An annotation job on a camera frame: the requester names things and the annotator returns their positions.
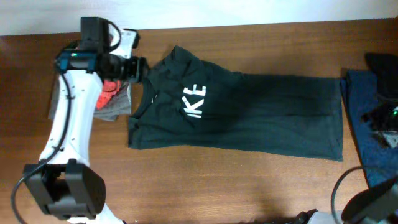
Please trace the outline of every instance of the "white wall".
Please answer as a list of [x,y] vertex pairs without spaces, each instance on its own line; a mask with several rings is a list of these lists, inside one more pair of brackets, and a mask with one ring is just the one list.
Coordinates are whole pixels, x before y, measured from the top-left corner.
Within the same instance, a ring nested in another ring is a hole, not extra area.
[[398,0],[0,0],[0,35],[78,32],[81,16],[158,29],[398,16]]

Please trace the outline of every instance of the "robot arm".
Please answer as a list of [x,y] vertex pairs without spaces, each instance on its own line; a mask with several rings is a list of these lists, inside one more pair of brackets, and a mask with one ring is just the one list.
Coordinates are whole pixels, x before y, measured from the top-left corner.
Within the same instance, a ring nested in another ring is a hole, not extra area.
[[[82,17],[78,46],[58,55],[60,91],[50,137],[39,163],[25,165],[20,180],[44,214],[70,223],[124,223],[105,204],[104,180],[89,168],[88,143],[103,80],[138,82],[147,68],[144,58],[131,56],[138,40],[135,30],[119,30],[105,19]],[[11,199],[16,217],[25,223],[15,205],[20,182]]]

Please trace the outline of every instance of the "folded black shirt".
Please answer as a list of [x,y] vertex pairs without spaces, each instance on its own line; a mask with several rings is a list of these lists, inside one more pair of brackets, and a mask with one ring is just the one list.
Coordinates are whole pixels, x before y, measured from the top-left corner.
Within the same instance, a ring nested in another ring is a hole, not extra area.
[[342,161],[339,79],[247,75],[175,46],[143,80],[129,147],[191,145]]

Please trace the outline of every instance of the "blue towel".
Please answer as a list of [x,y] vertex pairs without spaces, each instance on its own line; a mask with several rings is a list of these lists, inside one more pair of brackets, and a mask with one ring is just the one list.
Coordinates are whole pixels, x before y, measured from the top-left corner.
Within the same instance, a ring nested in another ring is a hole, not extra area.
[[354,129],[359,156],[364,166],[388,167],[385,174],[375,170],[366,170],[366,179],[374,187],[389,178],[398,170],[398,148],[381,147],[369,123],[361,122],[361,116],[379,105],[376,97],[377,78],[368,71],[349,70],[346,78],[341,80],[341,94],[347,114]]

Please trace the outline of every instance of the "wooden table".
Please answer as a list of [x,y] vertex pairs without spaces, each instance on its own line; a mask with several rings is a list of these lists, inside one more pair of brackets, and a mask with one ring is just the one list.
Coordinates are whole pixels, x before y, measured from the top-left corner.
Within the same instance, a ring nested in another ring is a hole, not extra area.
[[[150,65],[178,44],[203,60],[244,73],[340,77],[342,68],[365,69],[365,52],[398,53],[396,20],[314,22],[196,29],[142,30],[136,54]],[[79,34],[0,37],[0,215],[16,223],[11,189],[24,164],[35,163],[49,136],[47,110],[53,59]],[[133,108],[142,87],[134,86]],[[128,223],[238,223],[330,211],[331,190],[359,165],[344,116],[344,162],[205,147],[132,150],[127,116],[94,120],[91,167],[106,182],[107,203]],[[341,185],[336,207],[366,188],[362,172]],[[29,223],[59,223],[44,216],[25,186],[17,204]]]

